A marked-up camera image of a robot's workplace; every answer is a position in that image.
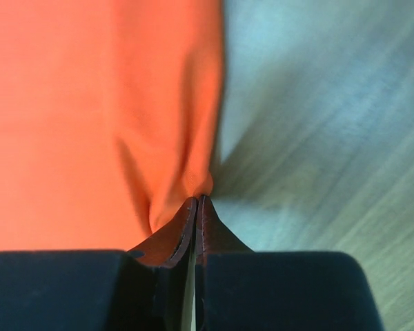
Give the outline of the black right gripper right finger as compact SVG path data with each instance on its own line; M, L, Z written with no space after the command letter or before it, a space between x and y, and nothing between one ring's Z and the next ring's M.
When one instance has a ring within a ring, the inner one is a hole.
M198 330L383 330L366 275L343 252L254 252L202 196L196 216Z

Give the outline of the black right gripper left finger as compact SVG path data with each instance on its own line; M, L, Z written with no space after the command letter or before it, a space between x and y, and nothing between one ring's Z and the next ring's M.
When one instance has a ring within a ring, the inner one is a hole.
M196 214L128 251L0 252L0 330L189 330Z

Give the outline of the orange t shirt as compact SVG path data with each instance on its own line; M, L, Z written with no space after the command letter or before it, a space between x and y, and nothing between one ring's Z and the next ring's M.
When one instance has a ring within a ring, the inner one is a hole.
M208 194L221 1L0 1L0 251L128 250Z

